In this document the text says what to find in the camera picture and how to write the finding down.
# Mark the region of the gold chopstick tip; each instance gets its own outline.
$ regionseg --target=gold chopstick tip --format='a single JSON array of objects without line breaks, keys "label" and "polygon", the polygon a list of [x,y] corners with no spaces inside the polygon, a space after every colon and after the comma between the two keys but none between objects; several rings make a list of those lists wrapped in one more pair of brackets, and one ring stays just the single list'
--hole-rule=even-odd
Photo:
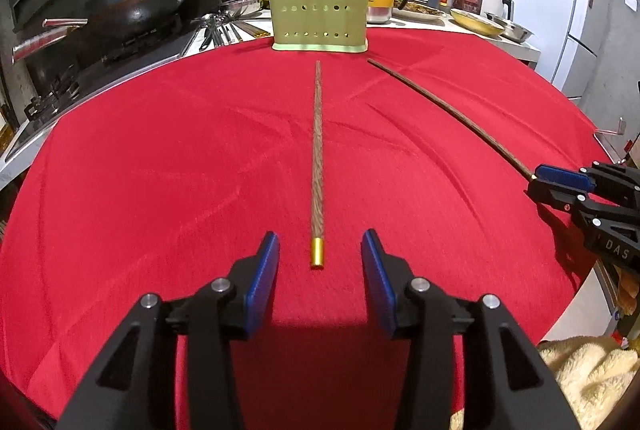
[{"label": "gold chopstick tip", "polygon": [[311,269],[324,269],[324,240],[318,236],[311,239]]}]

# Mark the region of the wooden chopstick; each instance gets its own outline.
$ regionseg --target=wooden chopstick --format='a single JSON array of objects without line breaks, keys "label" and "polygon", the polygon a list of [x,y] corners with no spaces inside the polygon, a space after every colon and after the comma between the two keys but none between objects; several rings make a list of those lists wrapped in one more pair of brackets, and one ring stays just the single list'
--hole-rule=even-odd
[{"label": "wooden chopstick", "polygon": [[442,110],[448,112],[454,118],[456,118],[460,123],[464,124],[469,130],[473,131],[477,134],[485,143],[487,143],[491,148],[493,148],[498,154],[502,156],[511,166],[513,166],[528,182],[531,182],[536,178],[535,175],[529,170],[524,163],[522,163],[516,156],[514,156],[511,152],[509,152],[500,142],[498,142],[495,137],[491,136],[484,128],[481,128],[477,123],[470,120],[466,117],[462,112],[449,105],[449,103],[441,100],[435,94],[431,94],[427,89],[421,87],[420,85],[412,82],[409,78],[402,76],[400,73],[396,73],[394,70],[385,67],[380,62],[372,60],[369,58],[367,60],[371,65],[376,66],[377,68],[385,71],[386,74],[393,76],[396,80],[400,80],[407,87],[411,87],[413,90],[418,92],[418,94],[423,95],[425,98],[430,100],[435,105],[439,106]]},{"label": "wooden chopstick", "polygon": [[324,211],[322,209],[322,77],[316,61],[314,133],[311,162],[311,269],[324,268]]}]

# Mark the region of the metal screw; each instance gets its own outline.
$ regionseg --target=metal screw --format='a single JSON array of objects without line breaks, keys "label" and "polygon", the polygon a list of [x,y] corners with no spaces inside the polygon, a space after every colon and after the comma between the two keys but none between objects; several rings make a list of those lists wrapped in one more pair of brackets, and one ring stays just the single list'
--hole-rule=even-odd
[{"label": "metal screw", "polygon": [[145,309],[151,309],[157,303],[158,295],[154,295],[153,293],[147,293],[140,299],[140,305]]},{"label": "metal screw", "polygon": [[217,278],[211,282],[211,288],[216,293],[223,293],[231,287],[231,282],[226,278]]},{"label": "metal screw", "polygon": [[417,276],[413,280],[411,280],[411,287],[414,288],[418,293],[424,293],[428,291],[431,287],[431,284],[426,278],[422,278]]},{"label": "metal screw", "polygon": [[489,309],[495,309],[500,305],[500,299],[496,295],[484,295],[482,303]]}]

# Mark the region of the red tablecloth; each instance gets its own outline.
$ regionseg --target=red tablecloth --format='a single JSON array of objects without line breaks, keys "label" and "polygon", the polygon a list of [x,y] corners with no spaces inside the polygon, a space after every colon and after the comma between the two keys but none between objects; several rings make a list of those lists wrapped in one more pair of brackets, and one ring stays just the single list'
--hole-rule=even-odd
[{"label": "red tablecloth", "polygon": [[[250,430],[392,428],[408,346],[367,315],[360,239],[452,295],[500,296],[533,341],[593,264],[491,148],[375,58],[456,106],[530,168],[606,160],[591,122],[476,36],[371,29],[361,55],[255,41],[171,63],[67,114],[0,254],[0,366],[59,415],[144,292],[192,294],[280,237],[273,311],[232,348]],[[309,269],[315,60],[322,61],[326,269]],[[456,396],[456,407],[462,400]],[[184,404],[180,412],[184,414]]]}]

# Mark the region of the yellow container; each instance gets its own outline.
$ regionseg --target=yellow container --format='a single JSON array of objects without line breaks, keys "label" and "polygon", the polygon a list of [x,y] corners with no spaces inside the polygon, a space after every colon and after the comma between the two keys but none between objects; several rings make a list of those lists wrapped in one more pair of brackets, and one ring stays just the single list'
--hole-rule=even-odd
[{"label": "yellow container", "polygon": [[278,51],[367,50],[368,0],[269,0]]}]

